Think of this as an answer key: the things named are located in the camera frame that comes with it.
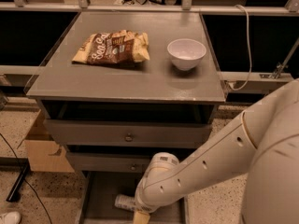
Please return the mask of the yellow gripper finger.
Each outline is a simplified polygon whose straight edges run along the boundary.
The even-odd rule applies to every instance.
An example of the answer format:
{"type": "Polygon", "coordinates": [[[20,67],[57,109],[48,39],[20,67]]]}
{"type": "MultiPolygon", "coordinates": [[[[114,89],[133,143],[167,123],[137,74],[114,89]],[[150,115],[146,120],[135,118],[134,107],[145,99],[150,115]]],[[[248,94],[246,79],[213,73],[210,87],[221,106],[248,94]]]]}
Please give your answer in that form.
{"type": "Polygon", "coordinates": [[[135,211],[133,224],[149,224],[150,222],[150,214],[144,213],[142,211],[135,211]]]}

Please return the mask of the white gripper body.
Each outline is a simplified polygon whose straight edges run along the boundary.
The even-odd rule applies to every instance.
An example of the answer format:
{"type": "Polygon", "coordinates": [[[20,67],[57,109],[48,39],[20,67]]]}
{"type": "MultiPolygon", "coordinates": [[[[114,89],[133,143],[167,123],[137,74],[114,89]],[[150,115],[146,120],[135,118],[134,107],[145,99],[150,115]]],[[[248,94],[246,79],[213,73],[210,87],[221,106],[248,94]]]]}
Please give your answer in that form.
{"type": "Polygon", "coordinates": [[[158,206],[148,205],[141,199],[141,188],[137,188],[135,191],[135,207],[137,211],[143,213],[153,213],[158,209],[158,206]]]}

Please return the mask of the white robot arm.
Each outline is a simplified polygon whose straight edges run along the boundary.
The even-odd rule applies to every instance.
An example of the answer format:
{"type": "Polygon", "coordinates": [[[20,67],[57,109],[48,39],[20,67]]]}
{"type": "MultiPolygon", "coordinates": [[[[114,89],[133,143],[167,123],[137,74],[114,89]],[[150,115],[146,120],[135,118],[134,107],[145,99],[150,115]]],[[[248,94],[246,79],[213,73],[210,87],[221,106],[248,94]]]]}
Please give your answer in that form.
{"type": "Polygon", "coordinates": [[[243,174],[239,224],[299,224],[298,79],[242,111],[184,161],[155,155],[135,192],[135,218],[243,174]]]}

